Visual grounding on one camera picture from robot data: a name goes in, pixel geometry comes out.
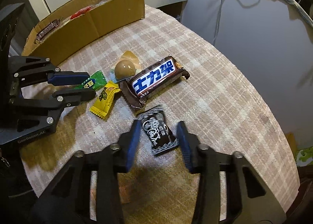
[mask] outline plaid tablecloth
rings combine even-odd
[[[90,75],[102,70],[108,78],[110,67],[126,50],[138,56],[143,68],[174,56],[189,71],[190,79],[170,85],[151,99],[146,109],[162,104],[174,134],[177,122],[184,120],[190,133],[216,151],[243,152],[287,211],[297,195],[299,177],[278,122],[243,74],[174,18],[146,6],[145,19],[85,46],[60,68]],[[44,98],[55,90],[39,84],[23,93],[26,98]],[[66,108],[55,134],[21,149],[27,177],[38,196],[75,151],[100,151],[129,130],[135,116],[123,96],[117,98],[106,120],[89,111],[93,102]],[[123,204],[126,223],[191,223],[198,180],[199,175],[187,172],[180,149],[155,158],[142,132],[134,167],[119,175],[120,187],[129,200]],[[224,191],[222,186],[222,218]]]

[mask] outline brown candy wrapper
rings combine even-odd
[[[137,116],[151,141],[153,155],[161,155],[178,146],[179,141],[166,125],[162,106],[156,106]]]
[[[181,76],[186,79],[190,77],[179,62],[172,56],[167,56],[132,78],[120,82],[120,89],[130,106],[139,110],[146,104],[147,99]]]

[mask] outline green candy wrapper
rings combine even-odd
[[[106,85],[105,77],[102,71],[98,70],[83,83],[74,87],[74,89],[92,88],[96,91],[105,85]]]

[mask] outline snack package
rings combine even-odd
[[[129,105],[134,110],[139,110],[147,99],[181,76],[188,79],[190,74],[172,56],[167,56],[132,78],[121,81],[120,89]]]
[[[92,74],[87,80],[80,85],[74,87],[74,89],[93,88],[95,91],[106,85],[105,77],[102,71],[98,70]]]
[[[99,98],[95,101],[90,111],[101,118],[105,118],[113,103],[114,95],[121,90],[118,85],[109,81],[102,90]]]
[[[179,141],[166,125],[162,106],[156,106],[137,116],[151,141],[153,155],[161,155],[178,146]]]
[[[76,18],[76,17],[79,17],[80,15],[83,15],[83,14],[85,14],[85,13],[87,13],[88,11],[90,11],[91,10],[91,6],[87,6],[87,7],[85,7],[85,8],[82,8],[82,9],[80,9],[78,12],[76,12],[76,13],[74,13],[72,16],[70,16],[70,20],[72,20],[72,19],[74,19],[74,18]]]
[[[55,19],[54,21],[50,22],[44,29],[37,33],[35,43],[36,40],[42,42],[44,38],[46,38],[49,33],[53,32],[56,28],[58,28],[59,25],[60,25],[59,19]]]
[[[138,57],[131,51],[127,50],[111,67],[110,77],[114,83],[123,79],[134,76],[141,72],[141,64]]]

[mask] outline cardboard box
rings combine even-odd
[[[109,0],[56,28],[41,43],[36,43],[37,33],[53,20],[67,18],[100,1],[71,0],[52,12],[32,29],[22,55],[49,57],[54,65],[58,65],[95,39],[145,17],[144,0]]]

